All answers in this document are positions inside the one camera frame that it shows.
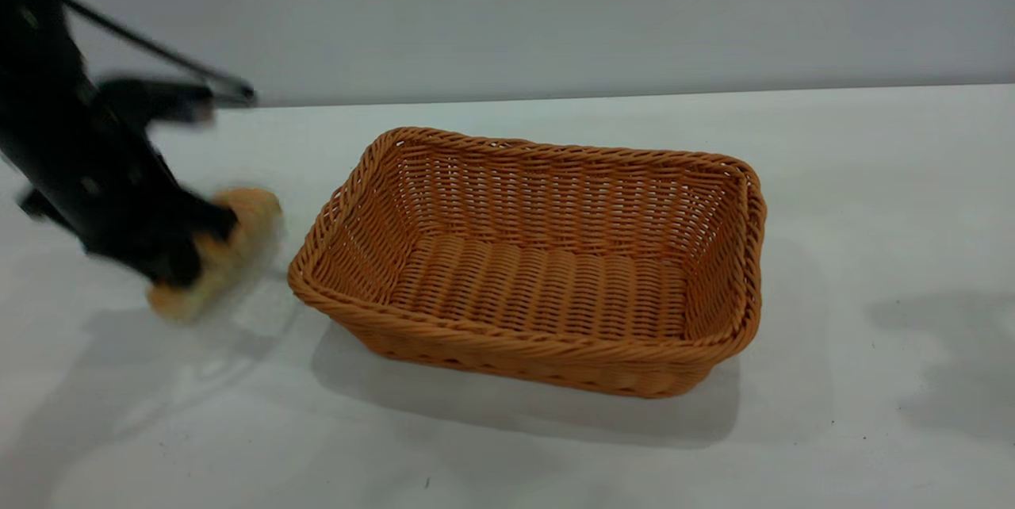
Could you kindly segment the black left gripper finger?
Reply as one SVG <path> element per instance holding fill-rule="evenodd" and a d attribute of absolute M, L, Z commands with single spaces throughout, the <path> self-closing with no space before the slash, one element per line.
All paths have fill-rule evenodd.
<path fill-rule="evenodd" d="M 184 221 L 196 235 L 225 244 L 232 237 L 238 217 L 231 208 L 210 201 L 184 201 Z"/>
<path fill-rule="evenodd" d="M 188 289 L 201 270 L 201 256 L 193 242 L 164 242 L 147 257 L 147 275 L 153 285 Z"/>

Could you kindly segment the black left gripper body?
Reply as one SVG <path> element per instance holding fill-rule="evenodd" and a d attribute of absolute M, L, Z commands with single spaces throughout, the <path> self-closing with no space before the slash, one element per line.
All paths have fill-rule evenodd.
<path fill-rule="evenodd" d="M 148 201 L 173 184 L 147 136 L 156 121 L 196 123 L 198 87 L 98 87 L 16 104 L 16 169 L 28 180 L 18 205 L 89 245 L 131 235 Z"/>

